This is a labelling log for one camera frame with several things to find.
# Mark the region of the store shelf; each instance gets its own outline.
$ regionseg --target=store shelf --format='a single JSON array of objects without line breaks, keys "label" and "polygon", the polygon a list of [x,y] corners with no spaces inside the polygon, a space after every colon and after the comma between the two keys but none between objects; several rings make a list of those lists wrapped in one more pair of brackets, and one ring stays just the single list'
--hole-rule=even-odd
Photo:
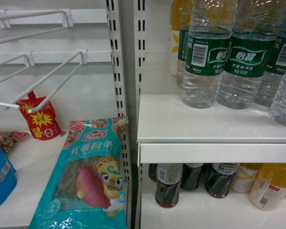
[{"label": "store shelf", "polygon": [[[0,206],[0,229],[26,229],[50,179],[67,134],[48,141],[28,137],[18,142],[9,155],[18,183]],[[128,183],[124,183],[128,201]]]},{"label": "store shelf", "polygon": [[181,189],[175,207],[160,207],[154,198],[156,183],[149,179],[147,170],[148,165],[143,165],[141,229],[286,229],[286,198],[276,209],[263,211],[251,203],[248,193],[231,190],[225,198],[216,199],[201,184],[193,192]]},{"label": "store shelf", "polygon": [[194,109],[168,72],[166,53],[146,53],[138,124],[139,163],[286,162],[286,127],[257,104]]}]

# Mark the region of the bottle label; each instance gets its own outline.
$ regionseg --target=bottle label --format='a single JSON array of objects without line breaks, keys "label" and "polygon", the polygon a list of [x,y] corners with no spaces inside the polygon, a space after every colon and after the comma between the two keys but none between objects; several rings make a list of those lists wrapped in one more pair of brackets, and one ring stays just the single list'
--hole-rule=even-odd
[{"label": "bottle label", "polygon": [[199,168],[199,167],[203,166],[203,163],[186,163],[186,165],[191,167],[191,168]]},{"label": "bottle label", "polygon": [[261,173],[257,176],[250,190],[252,202],[264,210],[273,209],[285,195],[286,188],[272,185]]},{"label": "bottle label", "polygon": [[227,58],[229,39],[200,39],[189,36],[185,70],[196,75],[219,75]]},{"label": "bottle label", "polygon": [[286,70],[286,38],[277,37],[266,71],[284,75]]},{"label": "bottle label", "polygon": [[274,42],[245,40],[232,36],[225,71],[243,77],[261,77]]},{"label": "bottle label", "polygon": [[218,173],[232,175],[236,173],[239,163],[213,163],[212,166]]},{"label": "bottle label", "polygon": [[181,61],[186,60],[187,43],[189,40],[189,29],[180,29],[178,59]]},{"label": "bottle label", "polygon": [[259,170],[247,169],[239,166],[233,179],[231,188],[236,192],[248,192]]}]

